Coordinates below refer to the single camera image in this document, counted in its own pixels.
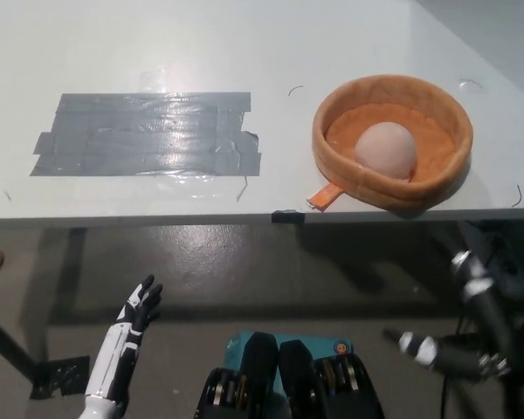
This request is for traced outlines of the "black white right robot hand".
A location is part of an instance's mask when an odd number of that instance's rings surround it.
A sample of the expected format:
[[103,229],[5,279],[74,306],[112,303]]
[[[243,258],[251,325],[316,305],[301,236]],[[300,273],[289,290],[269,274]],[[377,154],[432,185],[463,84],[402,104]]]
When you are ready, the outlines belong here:
[[504,312],[493,278],[471,251],[452,259],[452,272],[467,313],[478,327],[479,348],[465,348],[453,336],[433,338],[386,328],[384,338],[417,364],[442,375],[481,380],[510,375],[524,382],[524,344]]

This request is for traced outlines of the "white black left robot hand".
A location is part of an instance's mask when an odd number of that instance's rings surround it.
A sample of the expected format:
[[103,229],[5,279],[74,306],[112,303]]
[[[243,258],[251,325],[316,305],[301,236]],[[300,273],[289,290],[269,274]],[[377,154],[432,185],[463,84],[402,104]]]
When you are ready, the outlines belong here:
[[122,418],[142,339],[159,314],[162,285],[147,276],[130,294],[109,327],[86,386],[80,419]]

